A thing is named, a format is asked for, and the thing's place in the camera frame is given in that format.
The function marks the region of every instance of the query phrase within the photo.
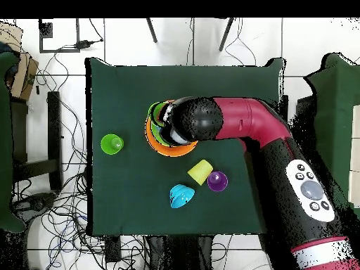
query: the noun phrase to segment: dark green tabletop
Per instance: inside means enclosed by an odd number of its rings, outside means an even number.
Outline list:
[[[86,63],[86,75],[91,75],[94,235],[264,231],[237,139],[203,141],[185,156],[165,157],[148,145],[144,122],[152,103],[184,96],[277,103],[283,59],[266,67],[113,67],[95,58]],[[106,155],[100,147],[103,136],[111,133],[124,139],[116,155]],[[202,159],[227,175],[225,191],[212,192],[206,182],[199,186],[187,174]],[[184,207],[172,209],[169,191],[177,184],[194,188],[195,195]]]

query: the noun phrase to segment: yellow cup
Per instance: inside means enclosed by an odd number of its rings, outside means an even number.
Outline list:
[[[202,185],[212,172],[212,165],[206,160],[199,161],[198,164],[193,166],[188,174],[200,185]]]

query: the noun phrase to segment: purple cup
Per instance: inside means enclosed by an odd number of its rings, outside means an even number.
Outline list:
[[[212,191],[223,191],[228,186],[228,177],[222,172],[211,172],[207,185]]]

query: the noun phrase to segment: metal table leg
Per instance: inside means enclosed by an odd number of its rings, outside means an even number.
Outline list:
[[[146,18],[146,21],[148,22],[148,26],[149,26],[149,29],[150,29],[150,32],[151,32],[151,36],[153,37],[153,41],[154,41],[155,43],[157,43],[158,40],[156,39],[156,35],[155,35],[155,31],[154,31],[153,24],[151,23],[151,19],[150,19],[150,18]]]
[[[220,43],[219,51],[222,51],[222,49],[224,48],[226,38],[228,37],[229,31],[231,28],[231,24],[233,23],[233,19],[234,18],[229,18],[228,25],[226,26],[224,36],[222,37],[222,41]]]

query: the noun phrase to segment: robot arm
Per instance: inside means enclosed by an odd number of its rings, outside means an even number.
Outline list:
[[[242,141],[268,234],[284,240],[294,266],[360,270],[331,199],[287,124],[266,103],[254,98],[181,98],[155,110],[160,136],[171,146]]]

